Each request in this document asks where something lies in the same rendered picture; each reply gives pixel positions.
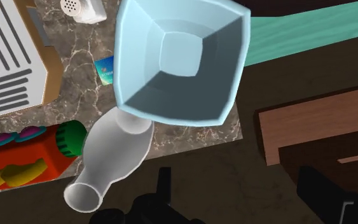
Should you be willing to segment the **white striped cardboard box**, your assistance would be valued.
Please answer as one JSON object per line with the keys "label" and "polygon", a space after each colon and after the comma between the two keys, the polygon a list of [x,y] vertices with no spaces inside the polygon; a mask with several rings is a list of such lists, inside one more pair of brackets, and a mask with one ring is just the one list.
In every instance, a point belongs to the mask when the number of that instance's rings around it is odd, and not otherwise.
{"label": "white striped cardboard box", "polygon": [[0,116],[55,100],[63,73],[34,0],[0,0]]}

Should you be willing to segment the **small blue card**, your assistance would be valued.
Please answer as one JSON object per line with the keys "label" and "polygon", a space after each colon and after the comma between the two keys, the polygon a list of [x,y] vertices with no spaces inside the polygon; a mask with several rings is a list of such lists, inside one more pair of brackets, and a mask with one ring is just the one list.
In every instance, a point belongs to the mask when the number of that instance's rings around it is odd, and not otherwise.
{"label": "small blue card", "polygon": [[93,62],[95,70],[103,85],[113,83],[114,75],[114,56],[109,56]]}

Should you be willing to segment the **translucent white bottle vase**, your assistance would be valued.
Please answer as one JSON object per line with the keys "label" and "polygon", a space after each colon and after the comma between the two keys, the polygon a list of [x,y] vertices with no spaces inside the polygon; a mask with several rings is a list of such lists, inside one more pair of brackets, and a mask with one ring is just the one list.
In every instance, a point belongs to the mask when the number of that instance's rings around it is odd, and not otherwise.
{"label": "translucent white bottle vase", "polygon": [[97,210],[111,184],[125,179],[142,164],[153,131],[153,121],[117,107],[102,115],[85,139],[84,169],[64,190],[66,204],[81,213]]}

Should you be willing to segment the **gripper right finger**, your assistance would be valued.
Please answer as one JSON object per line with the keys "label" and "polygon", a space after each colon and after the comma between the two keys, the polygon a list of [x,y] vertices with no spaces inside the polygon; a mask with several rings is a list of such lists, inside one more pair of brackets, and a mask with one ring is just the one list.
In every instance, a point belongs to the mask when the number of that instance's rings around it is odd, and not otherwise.
{"label": "gripper right finger", "polygon": [[324,224],[358,224],[358,193],[345,191],[313,167],[299,168],[296,193]]}

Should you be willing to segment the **light blue square vase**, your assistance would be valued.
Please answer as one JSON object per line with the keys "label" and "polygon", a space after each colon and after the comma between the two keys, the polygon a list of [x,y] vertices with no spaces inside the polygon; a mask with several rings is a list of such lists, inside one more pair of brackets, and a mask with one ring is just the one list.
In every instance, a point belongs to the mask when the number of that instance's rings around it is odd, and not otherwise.
{"label": "light blue square vase", "polygon": [[114,37],[117,106],[169,125],[223,124],[250,36],[251,11],[233,0],[121,0]]}

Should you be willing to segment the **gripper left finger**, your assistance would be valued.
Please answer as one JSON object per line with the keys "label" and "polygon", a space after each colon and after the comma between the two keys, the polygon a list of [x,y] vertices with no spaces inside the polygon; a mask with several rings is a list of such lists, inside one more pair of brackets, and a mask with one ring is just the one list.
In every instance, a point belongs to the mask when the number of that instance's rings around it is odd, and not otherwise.
{"label": "gripper left finger", "polygon": [[205,224],[189,220],[170,206],[171,168],[161,167],[155,193],[136,197],[127,214],[120,209],[103,209],[92,215],[88,224]]}

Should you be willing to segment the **teal rug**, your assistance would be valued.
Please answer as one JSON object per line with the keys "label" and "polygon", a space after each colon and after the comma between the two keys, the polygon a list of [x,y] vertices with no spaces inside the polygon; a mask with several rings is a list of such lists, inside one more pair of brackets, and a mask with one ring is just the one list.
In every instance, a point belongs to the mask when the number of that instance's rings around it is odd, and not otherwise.
{"label": "teal rug", "polygon": [[283,17],[253,17],[245,65],[357,37],[358,1]]}

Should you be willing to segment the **brown wooden furniture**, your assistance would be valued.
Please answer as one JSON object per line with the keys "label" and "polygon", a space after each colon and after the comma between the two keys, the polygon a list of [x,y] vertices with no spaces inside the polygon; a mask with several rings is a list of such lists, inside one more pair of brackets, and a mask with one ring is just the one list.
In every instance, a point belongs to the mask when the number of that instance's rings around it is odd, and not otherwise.
{"label": "brown wooden furniture", "polygon": [[254,113],[259,150],[294,182],[311,165],[345,190],[358,193],[358,87]]}

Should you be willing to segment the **red toy with green knob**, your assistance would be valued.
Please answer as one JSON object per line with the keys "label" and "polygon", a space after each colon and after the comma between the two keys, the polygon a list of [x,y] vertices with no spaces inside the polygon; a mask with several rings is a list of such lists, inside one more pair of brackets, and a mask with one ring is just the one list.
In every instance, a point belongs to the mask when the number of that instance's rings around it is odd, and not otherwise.
{"label": "red toy with green knob", "polygon": [[86,135],[77,120],[0,133],[0,190],[58,178],[81,155]]}

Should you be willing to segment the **white salt shaker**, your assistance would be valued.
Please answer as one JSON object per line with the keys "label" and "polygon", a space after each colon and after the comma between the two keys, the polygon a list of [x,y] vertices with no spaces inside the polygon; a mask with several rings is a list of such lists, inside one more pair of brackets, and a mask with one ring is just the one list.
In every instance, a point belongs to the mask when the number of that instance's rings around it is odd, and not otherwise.
{"label": "white salt shaker", "polygon": [[96,24],[107,18],[102,0],[60,0],[62,11],[81,24]]}

